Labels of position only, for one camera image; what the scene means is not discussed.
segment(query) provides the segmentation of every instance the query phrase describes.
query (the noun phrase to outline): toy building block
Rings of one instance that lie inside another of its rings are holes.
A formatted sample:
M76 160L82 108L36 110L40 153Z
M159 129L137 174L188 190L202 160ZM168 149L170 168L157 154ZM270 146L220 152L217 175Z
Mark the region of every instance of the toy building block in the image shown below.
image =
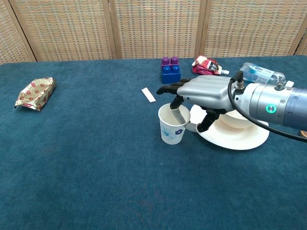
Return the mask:
M181 73L179 67L179 60L176 56L173 56L171 59L169 59L168 57L163 57L161 61L161 69L163 84L180 81Z

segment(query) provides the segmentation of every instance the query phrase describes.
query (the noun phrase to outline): woven screen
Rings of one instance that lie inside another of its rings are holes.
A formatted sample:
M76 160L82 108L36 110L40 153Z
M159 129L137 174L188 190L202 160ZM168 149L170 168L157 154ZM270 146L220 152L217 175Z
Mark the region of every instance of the woven screen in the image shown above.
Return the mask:
M306 14L306 0L214 0L204 55L287 55Z
M31 61L3 1L0 1L0 64Z
M122 58L194 57L200 0L115 0Z
M103 0L11 1L43 61L112 58Z

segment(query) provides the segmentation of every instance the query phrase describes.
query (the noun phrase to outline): plastic water bottle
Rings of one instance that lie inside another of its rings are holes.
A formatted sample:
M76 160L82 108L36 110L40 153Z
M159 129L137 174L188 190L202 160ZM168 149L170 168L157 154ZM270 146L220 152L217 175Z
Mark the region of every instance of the plastic water bottle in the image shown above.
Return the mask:
M270 85L286 82L286 77L283 73L265 69L253 63L245 62L240 70L243 72L243 79L246 81Z

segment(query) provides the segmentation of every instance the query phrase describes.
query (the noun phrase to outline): gold foil bag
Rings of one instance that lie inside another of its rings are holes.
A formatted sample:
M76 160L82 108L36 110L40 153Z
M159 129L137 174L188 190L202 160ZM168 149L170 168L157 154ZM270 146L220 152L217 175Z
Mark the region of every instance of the gold foil bag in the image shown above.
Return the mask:
M302 130L300 134L301 134L301 136L307 138L307 131L303 131L303 130Z
M56 87L54 78L34 79L18 95L15 103L17 106L24 106L41 111L47 103Z

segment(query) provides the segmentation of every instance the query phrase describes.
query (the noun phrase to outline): white paper cup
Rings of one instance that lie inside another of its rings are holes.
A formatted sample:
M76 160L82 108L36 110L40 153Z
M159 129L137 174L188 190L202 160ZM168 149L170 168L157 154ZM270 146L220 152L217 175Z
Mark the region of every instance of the white paper cup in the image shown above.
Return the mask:
M185 125L190 121L191 115L187 107L181 105L179 110L185 119L185 123L183 124L180 124L175 118L172 110L170 109L170 103L161 106L158 112L161 138L169 145L176 145L181 141L184 131L186 130Z

